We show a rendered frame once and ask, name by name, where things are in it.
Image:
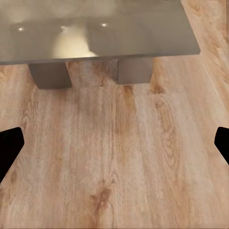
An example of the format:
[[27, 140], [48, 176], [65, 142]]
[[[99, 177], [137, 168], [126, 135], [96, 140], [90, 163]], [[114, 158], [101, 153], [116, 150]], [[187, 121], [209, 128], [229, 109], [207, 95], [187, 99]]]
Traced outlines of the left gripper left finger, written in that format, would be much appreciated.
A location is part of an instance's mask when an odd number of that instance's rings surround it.
[[24, 146], [20, 127], [0, 132], [0, 183]]

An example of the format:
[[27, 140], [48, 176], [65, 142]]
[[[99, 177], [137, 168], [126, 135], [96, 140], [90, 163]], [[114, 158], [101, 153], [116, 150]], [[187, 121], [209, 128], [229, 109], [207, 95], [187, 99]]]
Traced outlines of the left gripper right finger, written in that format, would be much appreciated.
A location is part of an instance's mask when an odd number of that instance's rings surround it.
[[229, 164], [229, 128], [218, 128], [214, 144]]

